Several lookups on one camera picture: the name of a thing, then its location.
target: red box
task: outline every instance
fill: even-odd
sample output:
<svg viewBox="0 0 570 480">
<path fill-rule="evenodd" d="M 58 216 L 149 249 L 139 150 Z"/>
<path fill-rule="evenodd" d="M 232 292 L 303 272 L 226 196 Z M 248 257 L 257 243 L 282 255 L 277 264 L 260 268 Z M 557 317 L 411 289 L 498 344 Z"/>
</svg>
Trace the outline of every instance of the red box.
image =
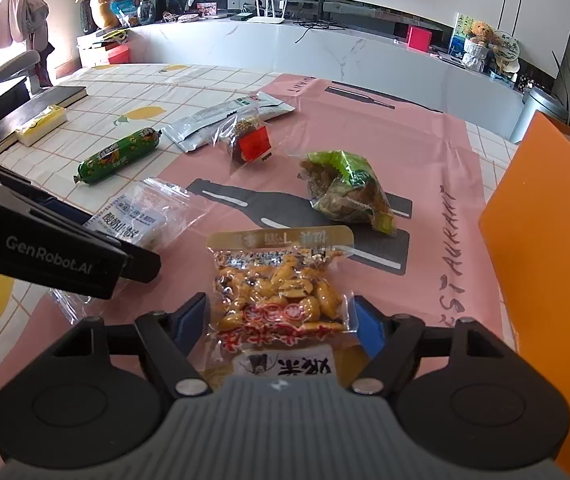
<svg viewBox="0 0 570 480">
<path fill-rule="evenodd" d="M 129 63 L 129 45 L 121 44 L 107 51 L 107 59 L 110 65 Z"/>
<path fill-rule="evenodd" d="M 427 52 L 430 49 L 430 43 L 430 31 L 425 30 L 424 28 L 414 27 L 413 25 L 409 27 L 409 31 L 407 32 L 407 44 L 411 48 Z"/>
</svg>

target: trash can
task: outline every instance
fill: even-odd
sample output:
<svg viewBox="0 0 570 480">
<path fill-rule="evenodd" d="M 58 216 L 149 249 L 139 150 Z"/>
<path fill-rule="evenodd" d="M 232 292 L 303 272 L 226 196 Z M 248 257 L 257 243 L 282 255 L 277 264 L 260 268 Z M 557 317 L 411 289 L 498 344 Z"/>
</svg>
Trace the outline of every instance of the trash can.
<svg viewBox="0 0 570 480">
<path fill-rule="evenodd" d="M 529 123 L 537 110 L 563 123 L 567 120 L 567 108 L 558 99 L 540 88 L 534 87 L 529 93 L 524 94 L 523 103 L 525 105 L 510 137 L 510 142 L 514 144 L 523 139 L 527 128 L 529 128 Z"/>
</svg>

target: pink tablecloth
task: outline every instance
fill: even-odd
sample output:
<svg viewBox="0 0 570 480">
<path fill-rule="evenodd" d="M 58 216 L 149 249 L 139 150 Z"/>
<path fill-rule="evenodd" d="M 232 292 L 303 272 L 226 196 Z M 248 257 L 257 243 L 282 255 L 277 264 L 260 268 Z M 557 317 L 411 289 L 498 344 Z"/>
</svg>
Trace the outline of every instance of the pink tablecloth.
<svg viewBox="0 0 570 480">
<path fill-rule="evenodd" d="M 473 316 L 502 335 L 498 284 L 478 229 L 485 204 L 479 157 L 465 123 L 325 80 L 284 75 L 265 91 L 297 108 L 271 123 L 274 155 L 230 174 L 225 153 L 208 147 L 167 167 L 160 177 L 199 192 L 210 211 L 162 255 L 155 282 L 132 283 L 126 300 L 123 294 L 112 300 L 107 322 L 175 310 L 194 293 L 209 292 L 214 267 L 207 235 L 295 226 L 308 206 L 301 208 L 306 189 L 292 155 L 347 150 L 365 156 L 383 189 L 398 198 L 401 233 L 388 240 L 356 228 L 359 252 L 344 266 L 344 285 L 385 314 L 407 312 L 428 324 Z M 58 308 L 43 298 L 0 365 L 0 388 L 67 328 Z"/>
</svg>

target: orange chair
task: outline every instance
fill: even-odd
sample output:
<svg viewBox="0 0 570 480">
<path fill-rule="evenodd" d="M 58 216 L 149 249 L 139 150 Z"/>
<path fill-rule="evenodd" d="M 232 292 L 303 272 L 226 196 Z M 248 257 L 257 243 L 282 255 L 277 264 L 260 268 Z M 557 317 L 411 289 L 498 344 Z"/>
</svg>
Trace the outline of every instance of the orange chair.
<svg viewBox="0 0 570 480">
<path fill-rule="evenodd" d="M 480 227 L 518 352 L 570 404 L 570 129 L 537 113 Z M 570 434 L 558 464 L 570 474 Z"/>
</svg>

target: green snack package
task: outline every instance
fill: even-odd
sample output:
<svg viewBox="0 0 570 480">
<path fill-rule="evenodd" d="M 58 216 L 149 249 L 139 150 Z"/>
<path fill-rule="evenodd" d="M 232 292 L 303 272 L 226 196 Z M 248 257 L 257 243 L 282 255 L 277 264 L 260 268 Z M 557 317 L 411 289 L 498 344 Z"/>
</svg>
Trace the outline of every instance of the green snack package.
<svg viewBox="0 0 570 480">
<path fill-rule="evenodd" d="M 376 231 L 396 234 L 389 202 L 366 158 L 349 152 L 311 152 L 300 166 L 316 211 L 337 222 L 370 222 Z"/>
<path fill-rule="evenodd" d="M 78 175 L 74 176 L 74 182 L 92 184 L 104 179 L 118 168 L 151 152 L 158 146 L 160 136 L 155 129 L 144 128 L 114 142 L 78 166 Z"/>
</svg>

